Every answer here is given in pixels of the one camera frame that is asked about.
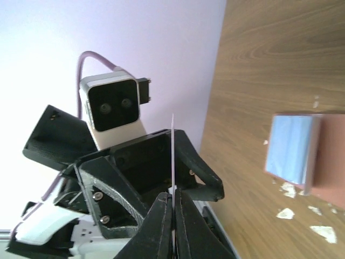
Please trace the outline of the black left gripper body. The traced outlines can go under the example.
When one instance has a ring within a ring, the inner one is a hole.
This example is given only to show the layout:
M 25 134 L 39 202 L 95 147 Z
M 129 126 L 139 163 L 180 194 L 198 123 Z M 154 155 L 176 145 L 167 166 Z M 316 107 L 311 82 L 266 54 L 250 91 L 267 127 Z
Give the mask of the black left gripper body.
M 162 130 L 99 151 L 84 121 L 48 106 L 25 144 L 23 154 L 56 170 L 58 175 L 41 201 L 24 214 L 22 239 L 49 240 L 68 223 L 82 220 L 85 215 L 92 218 L 75 164 L 99 157 L 119 169 L 149 211 L 156 196 L 171 185 L 170 149 L 170 132 Z

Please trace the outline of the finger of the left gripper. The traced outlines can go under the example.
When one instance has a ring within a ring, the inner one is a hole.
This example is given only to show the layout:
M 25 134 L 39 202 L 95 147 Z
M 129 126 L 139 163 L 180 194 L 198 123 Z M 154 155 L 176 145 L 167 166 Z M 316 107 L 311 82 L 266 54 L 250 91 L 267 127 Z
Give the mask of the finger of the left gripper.
M 204 183 L 196 183 L 184 191 L 196 201 L 217 202 L 224 198 L 224 187 L 220 177 L 199 156 L 185 131 L 174 130 L 175 154 Z
M 148 212 L 139 193 L 111 162 L 99 157 L 75 164 L 86 204 L 106 239 L 132 238 Z

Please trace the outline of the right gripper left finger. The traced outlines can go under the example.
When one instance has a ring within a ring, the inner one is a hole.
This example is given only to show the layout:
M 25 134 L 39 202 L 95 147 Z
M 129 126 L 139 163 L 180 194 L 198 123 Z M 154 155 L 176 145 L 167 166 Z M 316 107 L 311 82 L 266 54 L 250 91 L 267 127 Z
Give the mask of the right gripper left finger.
M 159 193 L 136 235 L 115 259 L 172 258 L 172 199 Z

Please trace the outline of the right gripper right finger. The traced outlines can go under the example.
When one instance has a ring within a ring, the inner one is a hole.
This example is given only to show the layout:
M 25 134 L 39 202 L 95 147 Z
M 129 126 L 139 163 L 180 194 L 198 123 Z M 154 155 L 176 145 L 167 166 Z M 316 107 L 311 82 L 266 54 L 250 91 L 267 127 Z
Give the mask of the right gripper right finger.
M 190 196 L 175 191 L 175 228 L 179 258 L 235 258 L 211 231 Z

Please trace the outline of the white pink credit card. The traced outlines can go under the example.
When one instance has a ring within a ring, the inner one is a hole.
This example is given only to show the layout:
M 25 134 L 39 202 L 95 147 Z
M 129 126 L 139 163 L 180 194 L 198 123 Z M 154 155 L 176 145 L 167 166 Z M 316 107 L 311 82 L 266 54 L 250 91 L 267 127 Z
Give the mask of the white pink credit card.
M 171 117 L 171 188 L 172 197 L 175 197 L 175 126 L 174 126 L 174 114 Z

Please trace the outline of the pink card holder wallet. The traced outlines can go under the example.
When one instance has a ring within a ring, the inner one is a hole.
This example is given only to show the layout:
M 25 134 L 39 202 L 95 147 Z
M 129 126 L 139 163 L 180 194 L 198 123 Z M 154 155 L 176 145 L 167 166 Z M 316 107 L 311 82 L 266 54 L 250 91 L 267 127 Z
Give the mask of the pink card holder wallet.
M 344 114 L 275 114 L 265 172 L 344 208 Z

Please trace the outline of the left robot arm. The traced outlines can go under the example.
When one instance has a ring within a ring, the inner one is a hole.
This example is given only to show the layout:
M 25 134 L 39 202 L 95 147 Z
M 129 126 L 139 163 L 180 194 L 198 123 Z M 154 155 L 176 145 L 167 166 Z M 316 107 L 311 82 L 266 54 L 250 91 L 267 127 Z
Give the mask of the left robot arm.
M 87 124 L 48 106 L 23 154 L 58 171 L 29 202 L 7 251 L 69 258 L 231 258 L 213 216 L 198 201 L 224 197 L 221 179 L 180 129 L 147 134 L 128 126 L 93 138 Z

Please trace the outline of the white debris pile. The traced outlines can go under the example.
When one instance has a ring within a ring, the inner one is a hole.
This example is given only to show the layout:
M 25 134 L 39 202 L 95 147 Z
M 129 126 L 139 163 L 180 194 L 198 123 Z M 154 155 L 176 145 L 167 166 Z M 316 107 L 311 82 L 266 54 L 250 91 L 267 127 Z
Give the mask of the white debris pile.
M 304 249 L 340 250 L 344 220 L 339 210 L 266 174 L 260 177 L 253 241 L 258 246 L 294 252 Z

